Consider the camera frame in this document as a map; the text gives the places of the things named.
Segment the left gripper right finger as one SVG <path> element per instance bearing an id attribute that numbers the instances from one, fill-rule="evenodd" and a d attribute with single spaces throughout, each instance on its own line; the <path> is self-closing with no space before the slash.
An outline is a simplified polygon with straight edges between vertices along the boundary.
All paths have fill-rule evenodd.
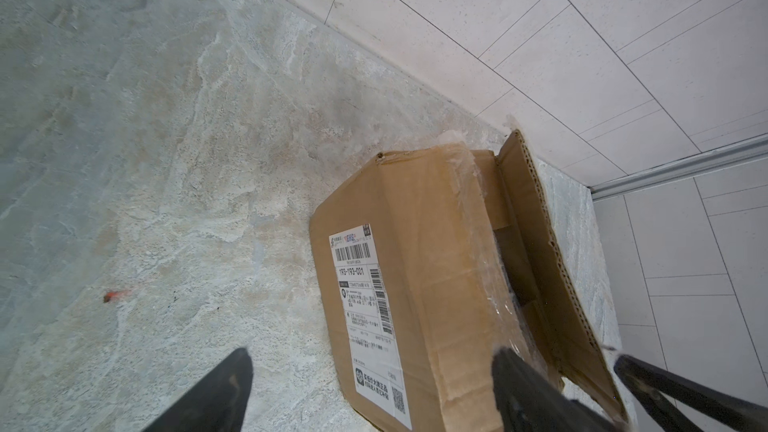
<path id="1" fill-rule="evenodd" d="M 549 384 L 514 350 L 498 348 L 491 375 L 504 431 L 617 431 L 618 427 Z"/>

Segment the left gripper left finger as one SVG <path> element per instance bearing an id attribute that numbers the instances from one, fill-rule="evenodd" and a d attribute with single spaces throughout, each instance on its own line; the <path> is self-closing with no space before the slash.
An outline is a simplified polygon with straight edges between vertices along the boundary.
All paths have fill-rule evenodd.
<path id="1" fill-rule="evenodd" d="M 240 431 L 253 376 L 247 349 L 235 349 L 145 431 Z"/>

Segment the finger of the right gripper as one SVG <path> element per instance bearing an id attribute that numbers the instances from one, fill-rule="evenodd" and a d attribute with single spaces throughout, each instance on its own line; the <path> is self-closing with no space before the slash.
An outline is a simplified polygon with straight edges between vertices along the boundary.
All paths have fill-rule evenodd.
<path id="1" fill-rule="evenodd" d="M 670 400 L 730 427 L 734 431 L 765 431 L 767 408 L 705 387 L 627 354 L 615 361 L 614 372 L 646 413 L 665 431 L 698 431 Z"/>

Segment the brown cardboard express box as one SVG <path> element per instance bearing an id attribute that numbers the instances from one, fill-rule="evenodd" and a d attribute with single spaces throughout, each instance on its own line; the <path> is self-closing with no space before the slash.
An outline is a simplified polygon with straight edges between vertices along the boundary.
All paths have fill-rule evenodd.
<path id="1" fill-rule="evenodd" d="M 520 132 L 384 152 L 309 226 L 332 354 L 353 409 L 383 431 L 498 431 L 492 356 L 629 414 L 569 275 Z"/>

